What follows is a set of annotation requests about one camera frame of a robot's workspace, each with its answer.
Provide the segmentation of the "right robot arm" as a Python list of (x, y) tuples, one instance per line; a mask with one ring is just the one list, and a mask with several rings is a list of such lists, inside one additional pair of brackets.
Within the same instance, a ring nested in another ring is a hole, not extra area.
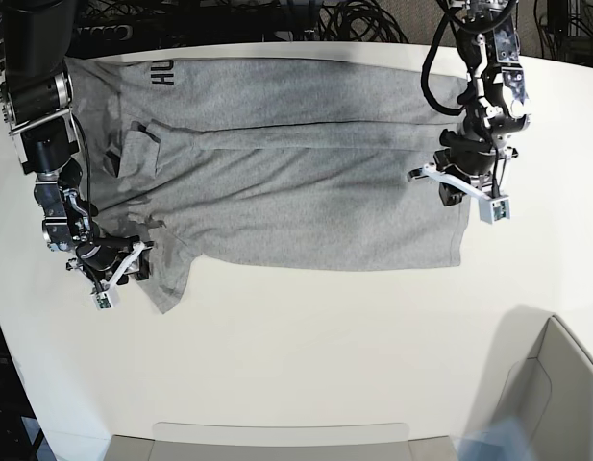
[(80, 189), (91, 182), (90, 152), (64, 62), (76, 12), (74, 1), (0, 2), (0, 102), (11, 137), (22, 143), (23, 171), (36, 177), (47, 247), (70, 253), (67, 269), (82, 272), (105, 298), (129, 279), (148, 279), (152, 245), (102, 230), (91, 192)]

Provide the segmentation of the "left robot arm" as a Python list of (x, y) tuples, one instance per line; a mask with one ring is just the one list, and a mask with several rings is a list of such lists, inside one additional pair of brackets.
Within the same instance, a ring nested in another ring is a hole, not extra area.
[[(432, 162), (410, 171), (408, 179), (436, 181), (444, 206), (456, 206), (464, 197), (476, 200), (481, 220), (494, 224), (510, 216), (504, 188), (518, 152), (508, 142), (528, 127), (531, 118), (513, 19), (518, 4), (441, 1), (438, 5), (443, 16), (422, 65), (420, 85), (432, 109), (462, 121), (455, 130), (442, 131)], [(430, 88), (432, 64), (446, 29), (452, 29), (467, 70), (467, 87), (453, 108), (442, 105)]]

